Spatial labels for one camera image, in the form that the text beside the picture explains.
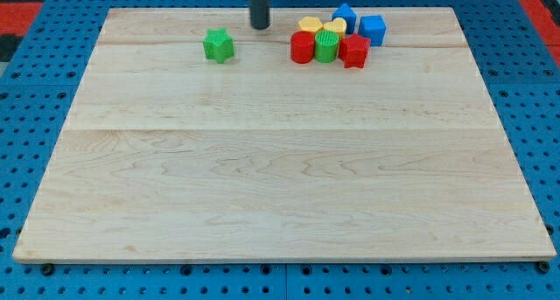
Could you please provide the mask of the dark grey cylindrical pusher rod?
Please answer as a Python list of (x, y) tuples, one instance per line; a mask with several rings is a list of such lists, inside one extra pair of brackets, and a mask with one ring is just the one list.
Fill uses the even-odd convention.
[(248, 0), (251, 27), (265, 30), (270, 26), (270, 0)]

